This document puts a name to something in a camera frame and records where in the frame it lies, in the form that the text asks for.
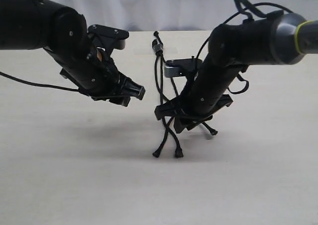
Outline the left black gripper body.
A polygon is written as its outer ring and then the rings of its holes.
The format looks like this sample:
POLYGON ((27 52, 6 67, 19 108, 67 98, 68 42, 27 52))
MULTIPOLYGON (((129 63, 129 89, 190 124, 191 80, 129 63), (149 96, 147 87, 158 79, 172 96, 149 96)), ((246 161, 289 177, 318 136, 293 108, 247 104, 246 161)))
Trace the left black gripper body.
POLYGON ((60 75, 88 97, 120 94, 120 72, 112 59, 94 45, 62 45, 44 50, 61 66, 60 75))

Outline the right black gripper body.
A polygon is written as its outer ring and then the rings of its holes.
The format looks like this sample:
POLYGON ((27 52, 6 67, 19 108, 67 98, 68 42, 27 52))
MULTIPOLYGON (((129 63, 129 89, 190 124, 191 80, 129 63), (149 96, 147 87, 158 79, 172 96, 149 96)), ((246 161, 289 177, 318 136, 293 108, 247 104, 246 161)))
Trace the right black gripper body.
POLYGON ((178 98, 178 118, 207 117, 232 81, 245 68, 245 64, 221 67, 204 61, 178 98))

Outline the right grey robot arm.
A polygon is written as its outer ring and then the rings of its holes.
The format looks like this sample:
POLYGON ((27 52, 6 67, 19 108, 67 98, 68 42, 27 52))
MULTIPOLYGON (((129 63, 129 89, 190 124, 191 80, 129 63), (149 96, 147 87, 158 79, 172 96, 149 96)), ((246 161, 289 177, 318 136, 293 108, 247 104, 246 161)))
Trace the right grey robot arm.
POLYGON ((155 116, 158 120, 173 117, 177 133, 191 130, 232 104, 226 90, 248 67, 294 65, 317 52, 317 21, 296 13, 240 25, 220 24, 210 34, 208 52, 198 71, 179 96, 155 108, 155 116))

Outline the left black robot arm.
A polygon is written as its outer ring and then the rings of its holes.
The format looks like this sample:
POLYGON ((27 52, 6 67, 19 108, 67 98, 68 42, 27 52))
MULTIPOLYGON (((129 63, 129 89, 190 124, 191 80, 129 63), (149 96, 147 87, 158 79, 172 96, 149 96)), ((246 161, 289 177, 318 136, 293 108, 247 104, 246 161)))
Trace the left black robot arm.
POLYGON ((145 88, 120 72, 112 58, 129 32, 100 24, 51 0, 0 0, 0 48, 42 49, 61 66, 60 74, 94 101, 128 106, 145 88))

